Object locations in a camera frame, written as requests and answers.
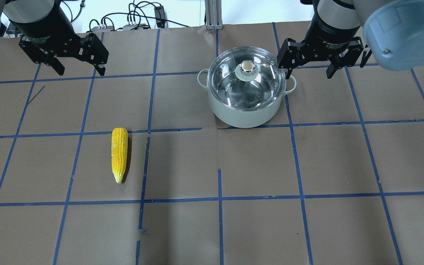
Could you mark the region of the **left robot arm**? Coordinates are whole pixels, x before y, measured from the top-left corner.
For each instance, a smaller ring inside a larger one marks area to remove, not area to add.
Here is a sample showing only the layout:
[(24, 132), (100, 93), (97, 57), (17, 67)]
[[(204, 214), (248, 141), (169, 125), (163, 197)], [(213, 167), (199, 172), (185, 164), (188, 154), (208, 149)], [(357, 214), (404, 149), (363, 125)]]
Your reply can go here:
[(95, 33), (77, 35), (60, 3), (59, 0), (0, 0), (0, 24), (4, 14), (20, 30), (19, 46), (32, 62), (48, 65), (63, 75), (65, 67), (59, 58), (71, 57), (93, 65), (103, 76), (108, 50)]

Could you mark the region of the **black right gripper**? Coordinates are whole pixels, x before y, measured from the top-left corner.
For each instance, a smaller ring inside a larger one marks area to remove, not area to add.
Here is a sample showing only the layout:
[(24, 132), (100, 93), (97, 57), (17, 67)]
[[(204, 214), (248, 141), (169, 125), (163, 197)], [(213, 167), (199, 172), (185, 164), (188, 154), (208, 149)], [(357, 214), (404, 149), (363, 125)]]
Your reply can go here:
[(286, 38), (280, 47), (276, 58), (278, 67), (286, 71), (285, 79), (289, 80), (293, 69), (303, 66), (305, 61), (329, 60), (328, 79), (343, 67), (353, 67), (364, 50), (362, 39), (355, 37), (360, 27), (359, 24), (350, 29), (335, 28), (321, 17), (313, 17), (303, 42)]

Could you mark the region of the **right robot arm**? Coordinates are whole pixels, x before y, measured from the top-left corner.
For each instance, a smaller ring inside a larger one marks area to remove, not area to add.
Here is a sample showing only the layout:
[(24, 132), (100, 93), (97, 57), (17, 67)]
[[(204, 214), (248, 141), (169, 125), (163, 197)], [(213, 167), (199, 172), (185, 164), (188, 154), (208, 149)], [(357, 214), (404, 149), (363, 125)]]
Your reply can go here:
[(292, 70), (313, 61), (330, 62), (332, 78), (360, 58), (364, 67), (371, 56), (391, 71), (424, 66), (424, 0), (303, 0), (314, 15), (305, 38), (284, 40), (278, 67)]

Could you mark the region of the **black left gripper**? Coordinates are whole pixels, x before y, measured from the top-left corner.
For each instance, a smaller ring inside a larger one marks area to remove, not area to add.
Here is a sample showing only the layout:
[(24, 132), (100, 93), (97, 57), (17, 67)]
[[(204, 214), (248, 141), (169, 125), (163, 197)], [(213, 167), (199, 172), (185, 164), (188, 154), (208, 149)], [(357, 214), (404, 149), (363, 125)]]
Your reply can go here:
[(22, 33), (19, 47), (32, 62), (49, 66), (63, 76), (65, 67), (56, 57), (83, 58), (101, 77), (105, 75), (107, 48), (94, 32), (79, 37), (62, 8), (29, 7), (18, 13), (10, 12), (10, 22)]

